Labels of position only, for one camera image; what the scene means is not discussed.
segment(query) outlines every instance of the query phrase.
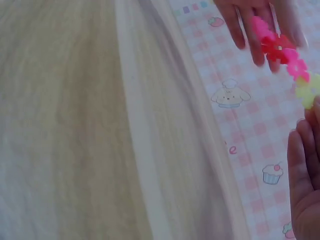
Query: bed sheet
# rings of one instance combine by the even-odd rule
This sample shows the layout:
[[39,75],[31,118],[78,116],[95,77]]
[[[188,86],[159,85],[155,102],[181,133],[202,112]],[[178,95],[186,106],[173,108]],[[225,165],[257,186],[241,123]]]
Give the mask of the bed sheet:
[[[228,149],[253,240],[294,239],[287,166],[288,135],[303,117],[293,80],[282,67],[272,74],[238,50],[213,1],[170,0],[210,99]],[[320,69],[318,0],[299,0],[309,42],[300,52],[309,70]]]

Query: cupcake print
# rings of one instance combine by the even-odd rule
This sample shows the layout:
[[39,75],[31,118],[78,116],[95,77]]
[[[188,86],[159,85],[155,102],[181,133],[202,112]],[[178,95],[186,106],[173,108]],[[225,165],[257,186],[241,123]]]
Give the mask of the cupcake print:
[[263,172],[263,181],[266,184],[276,185],[279,182],[280,177],[284,174],[284,171],[279,164],[267,165],[262,169]]
[[283,226],[283,231],[282,233],[285,235],[287,239],[294,239],[295,234],[294,231],[292,230],[292,224],[289,222],[288,224]]
[[220,18],[220,17],[212,17],[208,20],[209,25],[212,27],[220,27],[222,26],[225,22]]

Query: finger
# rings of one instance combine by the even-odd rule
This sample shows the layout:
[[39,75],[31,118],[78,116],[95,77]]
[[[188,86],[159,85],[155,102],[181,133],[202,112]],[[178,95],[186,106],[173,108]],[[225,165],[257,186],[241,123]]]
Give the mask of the finger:
[[[267,3],[265,6],[255,8],[255,13],[266,23],[268,23],[271,31],[273,31],[274,33],[276,32],[275,21],[269,3]],[[279,71],[280,63],[278,61],[268,60],[268,62],[271,72],[276,73]]]
[[265,56],[261,50],[261,43],[253,32],[252,28],[252,18],[254,16],[254,12],[252,8],[239,8],[239,12],[242,18],[244,30],[246,36],[248,38],[250,51],[252,55],[253,62],[257,66],[262,66],[265,62]]
[[302,31],[295,0],[272,1],[281,33],[300,48],[308,47],[307,39]]
[[290,203],[293,210],[300,200],[314,190],[307,170],[303,142],[296,130],[289,135],[287,160]]
[[320,162],[312,127],[307,120],[302,119],[297,123],[296,131],[300,134],[303,143],[305,162],[311,184],[314,190],[318,190],[320,189]]
[[233,5],[217,5],[217,7],[224,18],[235,45],[239,49],[244,49],[246,46],[245,38],[239,24],[235,7]]

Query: wooden surface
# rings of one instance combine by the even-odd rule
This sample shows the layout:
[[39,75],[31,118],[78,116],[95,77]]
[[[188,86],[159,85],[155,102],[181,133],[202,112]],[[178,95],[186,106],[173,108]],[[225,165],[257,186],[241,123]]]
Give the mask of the wooden surface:
[[165,1],[0,2],[0,240],[249,239],[177,29]]

